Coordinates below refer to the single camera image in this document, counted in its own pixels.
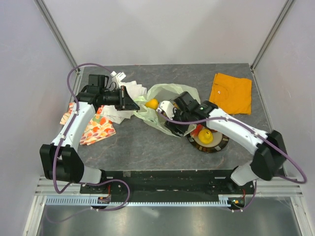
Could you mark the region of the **yellow fake fruit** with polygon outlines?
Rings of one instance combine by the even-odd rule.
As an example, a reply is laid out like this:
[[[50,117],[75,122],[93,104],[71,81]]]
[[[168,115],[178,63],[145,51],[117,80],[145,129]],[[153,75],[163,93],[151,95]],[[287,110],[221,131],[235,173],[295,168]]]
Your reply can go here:
[[[201,143],[208,145],[213,142],[214,137],[213,134],[210,130],[208,129],[203,129],[198,133],[198,138]]]

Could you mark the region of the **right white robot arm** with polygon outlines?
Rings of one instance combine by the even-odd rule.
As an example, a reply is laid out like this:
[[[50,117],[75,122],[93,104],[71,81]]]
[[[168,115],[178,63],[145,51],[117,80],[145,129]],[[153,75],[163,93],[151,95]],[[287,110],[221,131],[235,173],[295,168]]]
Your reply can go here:
[[[238,193],[246,183],[262,179],[270,181],[277,176],[285,162],[286,147],[280,132],[270,133],[253,128],[205,100],[199,103],[187,91],[171,101],[162,101],[159,112],[166,119],[165,127],[174,135],[183,136],[191,124],[220,132],[233,139],[253,155],[252,161],[234,169],[225,187],[230,193]]]

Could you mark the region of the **light green plastic bag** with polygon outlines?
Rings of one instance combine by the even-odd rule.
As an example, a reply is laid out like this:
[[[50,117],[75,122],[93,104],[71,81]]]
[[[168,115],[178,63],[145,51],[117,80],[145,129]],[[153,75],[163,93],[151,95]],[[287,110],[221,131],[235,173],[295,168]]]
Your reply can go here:
[[[140,107],[140,110],[135,111],[134,115],[143,120],[147,125],[175,137],[176,135],[172,134],[165,127],[165,123],[167,122],[167,118],[174,118],[175,111],[179,108],[175,105],[175,98],[185,91],[197,102],[200,102],[199,93],[196,88],[180,84],[156,84],[147,91],[147,94],[134,99]],[[158,101],[157,108],[146,107],[146,103],[153,99]]]

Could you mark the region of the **orange red fake fruit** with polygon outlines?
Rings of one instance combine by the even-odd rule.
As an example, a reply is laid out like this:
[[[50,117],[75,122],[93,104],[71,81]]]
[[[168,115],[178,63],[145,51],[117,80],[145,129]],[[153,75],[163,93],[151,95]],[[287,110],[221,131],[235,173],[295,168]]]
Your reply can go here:
[[[195,128],[193,131],[191,131],[190,135],[191,135],[192,137],[198,136],[199,132],[200,132],[202,129],[203,129],[203,125],[198,124],[198,125],[196,126],[196,128]]]

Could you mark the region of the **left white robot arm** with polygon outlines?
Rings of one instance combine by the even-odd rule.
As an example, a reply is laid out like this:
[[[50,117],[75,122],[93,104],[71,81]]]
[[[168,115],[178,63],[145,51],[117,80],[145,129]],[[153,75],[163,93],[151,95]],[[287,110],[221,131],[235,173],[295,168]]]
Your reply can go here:
[[[124,85],[114,90],[105,88],[105,75],[90,75],[89,82],[75,95],[73,111],[59,135],[39,150],[44,175],[47,179],[70,183],[88,183],[96,193],[104,193],[108,181],[103,170],[85,166],[77,150],[89,121],[103,106],[114,106],[118,111],[137,111]]]

